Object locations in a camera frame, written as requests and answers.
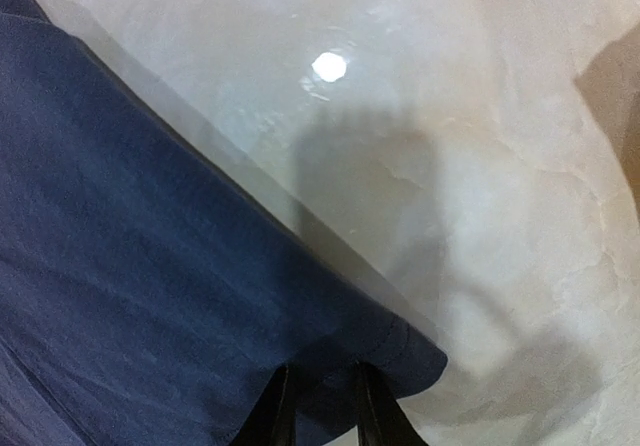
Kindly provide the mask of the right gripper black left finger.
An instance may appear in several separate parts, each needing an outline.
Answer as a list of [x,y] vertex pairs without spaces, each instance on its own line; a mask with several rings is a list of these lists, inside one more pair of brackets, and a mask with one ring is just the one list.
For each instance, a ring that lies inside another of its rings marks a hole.
[[281,366],[234,437],[233,446],[292,446],[295,443],[295,375],[289,366]]

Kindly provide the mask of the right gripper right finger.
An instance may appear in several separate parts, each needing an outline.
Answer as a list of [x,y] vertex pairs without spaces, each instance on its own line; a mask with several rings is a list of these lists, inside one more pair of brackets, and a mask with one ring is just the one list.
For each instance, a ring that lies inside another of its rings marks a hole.
[[383,374],[358,363],[355,373],[358,444],[427,446],[393,396]]

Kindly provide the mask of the navy blue tank top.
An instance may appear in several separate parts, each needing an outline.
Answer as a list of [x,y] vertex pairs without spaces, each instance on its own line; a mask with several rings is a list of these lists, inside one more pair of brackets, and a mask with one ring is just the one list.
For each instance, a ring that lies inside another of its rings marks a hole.
[[35,0],[1,0],[1,441],[233,445],[274,372],[296,443],[446,354],[316,260]]

